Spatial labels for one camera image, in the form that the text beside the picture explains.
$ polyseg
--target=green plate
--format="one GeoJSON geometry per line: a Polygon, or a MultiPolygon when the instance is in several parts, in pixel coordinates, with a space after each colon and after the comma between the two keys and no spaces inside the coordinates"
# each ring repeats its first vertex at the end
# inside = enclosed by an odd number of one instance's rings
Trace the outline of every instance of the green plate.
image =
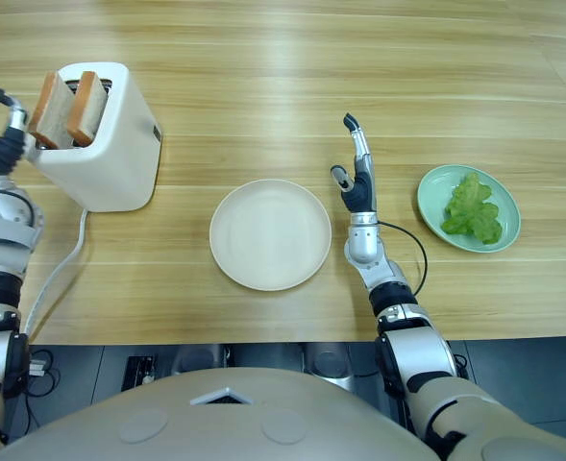
{"type": "Polygon", "coordinates": [[[417,203],[424,221],[436,235],[455,247],[469,252],[500,252],[517,239],[522,227],[520,210],[508,190],[487,173],[471,166],[443,165],[429,171],[417,188],[417,203]],[[440,229],[448,217],[445,206],[451,200],[454,189],[473,171],[479,174],[481,184],[492,188],[492,195],[486,202],[499,208],[497,220],[503,226],[501,239],[489,245],[485,245],[474,235],[449,235],[440,229]]]}

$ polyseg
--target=silver robot arm segment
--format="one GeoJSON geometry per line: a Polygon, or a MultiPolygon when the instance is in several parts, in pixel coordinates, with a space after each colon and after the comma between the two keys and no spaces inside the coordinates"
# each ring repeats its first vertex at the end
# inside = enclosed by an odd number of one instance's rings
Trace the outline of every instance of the silver robot arm segment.
{"type": "Polygon", "coordinates": [[[566,439],[522,421],[477,385],[457,377],[449,346],[419,305],[379,234],[375,175],[356,119],[345,126],[356,145],[356,176],[332,176],[351,212],[345,256],[357,269],[378,321],[377,360],[385,391],[404,399],[416,434],[441,459],[566,459],[566,439]]]}

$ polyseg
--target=power cord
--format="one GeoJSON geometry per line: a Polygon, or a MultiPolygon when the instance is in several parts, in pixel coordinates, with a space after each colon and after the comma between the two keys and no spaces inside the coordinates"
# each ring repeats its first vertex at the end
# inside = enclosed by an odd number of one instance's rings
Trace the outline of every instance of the power cord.
{"type": "Polygon", "coordinates": [[[49,349],[39,349],[38,351],[35,351],[31,354],[31,356],[35,356],[38,353],[45,353],[48,355],[48,364],[47,367],[43,369],[43,376],[49,376],[50,377],[50,387],[40,393],[33,393],[31,392],[31,388],[30,385],[32,382],[34,382],[32,379],[29,380],[29,384],[27,385],[27,388],[24,389],[24,406],[26,408],[26,428],[24,429],[24,433],[22,434],[22,437],[25,436],[26,434],[28,434],[31,431],[31,425],[33,423],[35,423],[37,425],[37,427],[41,427],[41,423],[39,422],[39,420],[37,419],[37,416],[35,416],[35,412],[33,411],[33,408],[31,407],[31,403],[29,401],[29,398],[33,398],[33,399],[40,399],[42,397],[46,397],[49,396],[50,394],[52,394],[57,387],[59,387],[59,384],[61,383],[61,371],[58,368],[52,368],[54,365],[54,355],[52,354],[52,352],[49,349]]]}
{"type": "Polygon", "coordinates": [[[419,282],[417,289],[413,293],[413,296],[417,296],[419,294],[419,292],[421,291],[421,289],[424,287],[424,283],[426,283],[426,277],[428,276],[428,255],[426,254],[426,249],[422,245],[419,238],[417,238],[410,230],[406,230],[405,228],[401,228],[400,226],[396,226],[395,224],[391,224],[391,223],[386,223],[384,221],[377,221],[377,222],[382,226],[386,226],[388,228],[395,229],[396,231],[404,232],[410,238],[415,240],[417,245],[419,245],[419,249],[421,250],[421,254],[424,256],[424,273],[421,276],[421,281],[419,282]]]}
{"type": "Polygon", "coordinates": [[[35,318],[37,317],[37,312],[41,308],[43,304],[43,300],[45,299],[45,294],[47,293],[50,285],[54,281],[54,279],[62,272],[62,270],[67,266],[71,261],[73,261],[80,252],[82,251],[82,247],[84,246],[84,242],[86,240],[86,217],[88,216],[88,211],[86,209],[82,210],[82,216],[80,217],[80,226],[79,226],[79,233],[78,233],[78,241],[75,244],[71,253],[63,259],[58,266],[52,271],[50,277],[43,283],[39,294],[37,295],[37,299],[31,308],[31,312],[29,313],[28,318],[26,319],[26,327],[24,328],[24,332],[29,336],[33,332],[33,323],[35,318]]]}

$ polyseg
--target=plate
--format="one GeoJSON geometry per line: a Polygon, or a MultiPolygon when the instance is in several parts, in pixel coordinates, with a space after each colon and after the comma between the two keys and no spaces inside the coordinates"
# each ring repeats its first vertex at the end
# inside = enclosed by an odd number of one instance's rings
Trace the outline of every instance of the plate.
{"type": "Polygon", "coordinates": [[[285,290],[316,273],[330,251],[332,226],[319,200],[285,180],[248,182],[220,203],[209,245],[221,270],[249,288],[285,290]]]}
{"type": "Polygon", "coordinates": [[[506,188],[487,173],[464,165],[443,165],[429,171],[419,183],[417,203],[424,221],[440,238],[452,245],[476,253],[500,252],[511,245],[519,236],[522,216],[513,197],[506,188]],[[492,195],[486,200],[499,208],[496,218],[503,226],[501,239],[486,245],[473,235],[449,235],[440,229],[447,219],[445,206],[452,198],[454,189],[471,172],[479,174],[481,184],[492,188],[492,195]]]}

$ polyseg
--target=gray floor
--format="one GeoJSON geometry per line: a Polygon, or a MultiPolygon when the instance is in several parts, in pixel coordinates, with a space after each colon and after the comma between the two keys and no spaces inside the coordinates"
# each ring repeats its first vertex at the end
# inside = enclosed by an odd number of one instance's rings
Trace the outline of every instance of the gray floor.
{"type": "MultiPolygon", "coordinates": [[[[454,353],[468,358],[469,377],[527,422],[566,437],[566,338],[503,341],[454,341],[454,353]]],[[[158,376],[168,376],[177,346],[49,347],[54,367],[61,371],[58,388],[29,402],[41,425],[107,399],[122,384],[127,357],[156,355],[158,376]]],[[[377,369],[372,343],[349,343],[357,376],[377,369]]],[[[297,344],[234,345],[236,366],[263,366],[301,371],[302,351],[297,344]]],[[[48,377],[33,383],[32,391],[46,389],[48,377]]],[[[382,391],[379,376],[357,377],[357,394],[385,415],[395,411],[382,391]]],[[[27,419],[24,398],[7,406],[11,440],[20,437],[27,419]]],[[[33,424],[31,431],[36,430],[33,424]]]]}

